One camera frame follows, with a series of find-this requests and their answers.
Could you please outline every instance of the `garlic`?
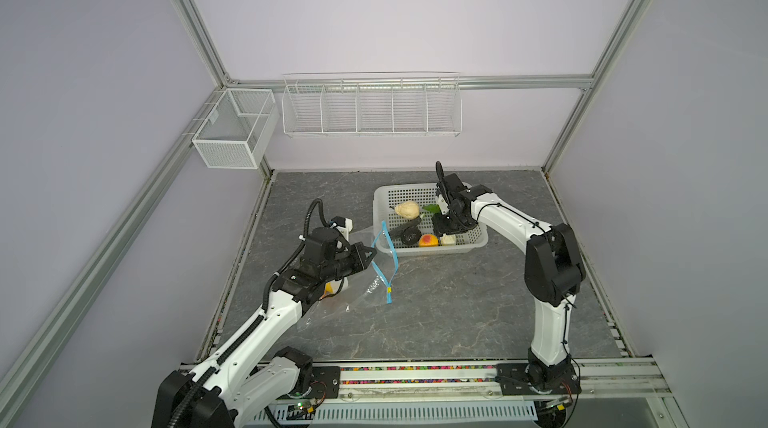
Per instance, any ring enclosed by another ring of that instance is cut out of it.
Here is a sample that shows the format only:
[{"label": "garlic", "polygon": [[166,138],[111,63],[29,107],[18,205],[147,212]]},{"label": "garlic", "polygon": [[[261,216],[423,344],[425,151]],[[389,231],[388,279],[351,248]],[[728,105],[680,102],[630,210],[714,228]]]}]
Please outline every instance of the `garlic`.
[{"label": "garlic", "polygon": [[413,200],[401,203],[395,207],[395,213],[406,220],[413,220],[418,216],[419,206]]}]

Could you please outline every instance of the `clear plastic bag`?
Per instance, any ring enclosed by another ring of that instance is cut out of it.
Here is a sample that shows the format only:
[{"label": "clear plastic bag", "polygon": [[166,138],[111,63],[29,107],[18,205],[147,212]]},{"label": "clear plastic bag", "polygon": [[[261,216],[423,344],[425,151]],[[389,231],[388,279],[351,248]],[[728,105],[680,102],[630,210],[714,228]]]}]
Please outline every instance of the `clear plastic bag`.
[{"label": "clear plastic bag", "polygon": [[[369,227],[350,233],[350,243],[362,241],[365,246],[373,246],[373,240],[381,228]],[[379,251],[373,259],[382,275],[391,280],[396,272],[395,259],[388,253]],[[327,296],[315,303],[306,315],[296,324],[298,331],[310,325],[339,317],[360,308],[370,308],[387,304],[389,282],[382,280],[371,264],[368,269],[355,273],[344,280],[344,287],[333,296]]]}]

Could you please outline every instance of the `wire rack compartment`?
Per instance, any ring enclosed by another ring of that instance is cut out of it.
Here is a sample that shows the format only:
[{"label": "wire rack compartment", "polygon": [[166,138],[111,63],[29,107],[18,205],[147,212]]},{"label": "wire rack compartment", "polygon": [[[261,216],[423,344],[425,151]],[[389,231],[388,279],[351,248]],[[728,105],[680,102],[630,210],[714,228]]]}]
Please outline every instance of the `wire rack compartment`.
[{"label": "wire rack compartment", "polygon": [[283,129],[290,136],[459,135],[458,77],[287,84]]},{"label": "wire rack compartment", "polygon": [[257,169],[279,117],[272,90],[228,88],[192,143],[210,168]]}]

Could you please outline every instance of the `white mesh basket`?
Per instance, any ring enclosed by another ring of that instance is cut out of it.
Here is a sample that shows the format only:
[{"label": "white mesh basket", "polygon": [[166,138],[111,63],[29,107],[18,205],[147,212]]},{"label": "white mesh basket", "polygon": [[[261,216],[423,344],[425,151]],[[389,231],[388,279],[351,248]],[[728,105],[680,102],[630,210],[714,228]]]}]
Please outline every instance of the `white mesh basket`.
[{"label": "white mesh basket", "polygon": [[257,169],[278,118],[272,90],[227,88],[192,143],[210,168]]},{"label": "white mesh basket", "polygon": [[[381,186],[373,193],[373,228],[380,230],[382,221],[386,221],[388,230],[407,223],[395,210],[400,203],[413,200],[418,206],[430,205],[436,203],[437,184],[436,183],[412,183],[409,185],[388,185]],[[422,221],[418,224],[418,229],[422,234],[435,234],[432,227],[432,214],[422,210]],[[448,253],[466,253],[477,247],[488,243],[488,228],[484,223],[478,225],[466,233],[456,235],[456,245],[433,246],[433,247],[408,247],[400,239],[392,239],[398,256],[409,255],[445,255]],[[389,253],[389,245],[384,237],[379,237],[376,242],[377,250]]]},{"label": "white mesh basket", "polygon": [[458,78],[296,82],[283,93],[290,136],[459,135]]}]

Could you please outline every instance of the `metal beam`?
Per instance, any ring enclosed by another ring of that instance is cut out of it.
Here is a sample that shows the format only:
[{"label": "metal beam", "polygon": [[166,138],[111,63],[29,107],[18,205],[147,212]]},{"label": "metal beam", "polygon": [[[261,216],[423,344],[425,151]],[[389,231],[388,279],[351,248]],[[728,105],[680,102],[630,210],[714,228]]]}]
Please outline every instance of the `metal beam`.
[{"label": "metal beam", "polygon": [[554,145],[552,146],[552,151],[550,151],[546,162],[544,162],[543,168],[545,173],[550,173],[554,168],[554,165],[560,159],[560,156],[565,150],[565,146],[568,145],[568,141],[574,134],[579,122],[592,104],[594,97],[597,95],[604,81],[608,78],[621,51],[624,49],[630,36],[638,26],[638,23],[648,9],[651,1],[652,0],[630,0],[626,10],[624,10],[624,13],[621,15],[618,26],[608,41],[608,46],[603,51],[602,56],[600,56],[598,65],[592,73],[594,78],[592,87],[584,89],[584,92],[581,94],[581,97],[579,97],[576,106],[571,111],[571,115],[568,117],[563,129],[558,135],[558,138],[555,140]]},{"label": "metal beam", "polygon": [[217,87],[231,83],[194,0],[171,0]]},{"label": "metal beam", "polygon": [[192,150],[192,135],[224,93],[215,90],[120,216],[43,326],[0,381],[0,428],[9,428],[42,383]]},{"label": "metal beam", "polygon": [[[400,79],[356,79],[328,78],[312,79],[312,84],[339,85],[344,83],[359,83],[362,81],[398,82]],[[462,90],[499,90],[513,88],[590,88],[593,78],[591,75],[508,75],[489,77],[460,77],[458,87]],[[285,80],[237,80],[229,88],[260,88],[283,92]]]}]

